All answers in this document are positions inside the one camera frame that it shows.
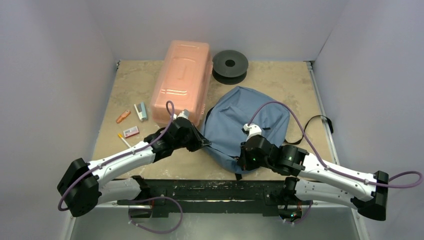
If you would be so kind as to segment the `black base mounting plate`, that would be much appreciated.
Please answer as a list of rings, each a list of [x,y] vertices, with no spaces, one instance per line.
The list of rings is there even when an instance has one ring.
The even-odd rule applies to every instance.
[[[294,180],[171,180],[137,178],[141,193],[134,200],[118,200],[130,206],[130,215],[141,218],[136,206],[151,207],[153,218],[170,213],[261,214],[264,217],[300,218],[308,201],[295,197]]]

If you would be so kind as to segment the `aluminium frame rail front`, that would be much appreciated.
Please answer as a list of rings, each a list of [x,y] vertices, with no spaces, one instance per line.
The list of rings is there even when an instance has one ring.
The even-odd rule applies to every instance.
[[[156,234],[129,223],[128,208],[103,204],[76,218],[68,240],[367,240],[360,216],[348,207],[318,201],[299,224],[278,216],[185,213],[181,225]]]

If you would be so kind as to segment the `blue backpack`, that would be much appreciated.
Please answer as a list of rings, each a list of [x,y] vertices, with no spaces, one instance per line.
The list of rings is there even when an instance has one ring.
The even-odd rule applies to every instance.
[[[252,121],[262,128],[262,136],[280,146],[286,137],[290,115],[287,108],[270,96],[236,86],[207,112],[200,132],[211,144],[204,150],[218,165],[241,180],[249,173],[236,162],[241,153],[240,145],[247,139],[243,126]]]

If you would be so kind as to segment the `black filament spool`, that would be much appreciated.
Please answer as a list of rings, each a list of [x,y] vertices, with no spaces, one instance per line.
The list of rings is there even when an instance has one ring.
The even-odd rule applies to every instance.
[[[212,75],[221,84],[236,85],[241,83],[247,76],[249,61],[239,51],[220,51],[214,55],[212,62]]]

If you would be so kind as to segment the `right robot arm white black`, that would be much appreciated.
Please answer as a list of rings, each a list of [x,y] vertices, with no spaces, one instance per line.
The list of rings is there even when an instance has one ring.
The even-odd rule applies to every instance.
[[[285,177],[280,196],[288,204],[318,200],[344,205],[371,220],[385,221],[389,175],[365,173],[323,161],[294,145],[276,146],[255,135],[240,144],[237,165],[243,170],[264,167]]]

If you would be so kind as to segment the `pink translucent plastic box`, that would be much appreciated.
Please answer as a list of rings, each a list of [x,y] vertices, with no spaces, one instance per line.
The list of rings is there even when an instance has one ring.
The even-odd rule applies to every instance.
[[[176,114],[188,110],[188,119],[198,126],[205,112],[212,70],[208,43],[173,40],[152,92],[152,120],[158,125],[166,125],[170,119],[166,102],[172,101]]]

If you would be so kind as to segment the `small red white box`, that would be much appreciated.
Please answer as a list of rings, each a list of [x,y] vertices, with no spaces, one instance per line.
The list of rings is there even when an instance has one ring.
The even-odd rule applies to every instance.
[[[132,136],[138,135],[139,133],[140,133],[140,131],[139,131],[138,127],[133,126],[133,127],[130,127],[130,128],[123,131],[123,137],[127,139],[127,138],[130,138]]]

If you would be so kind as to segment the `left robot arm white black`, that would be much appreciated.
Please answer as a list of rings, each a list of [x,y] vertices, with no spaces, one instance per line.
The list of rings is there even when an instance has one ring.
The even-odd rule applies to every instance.
[[[105,198],[101,188],[116,177],[167,158],[175,150],[195,152],[210,145],[190,120],[180,116],[129,149],[89,162],[75,159],[56,187],[61,195],[57,209],[70,211],[73,217],[83,216]]]

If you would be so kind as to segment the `yellow white pencil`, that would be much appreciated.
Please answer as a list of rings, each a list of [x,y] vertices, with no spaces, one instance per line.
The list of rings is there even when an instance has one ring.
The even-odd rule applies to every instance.
[[[128,148],[132,147],[120,133],[118,133],[117,135]]]

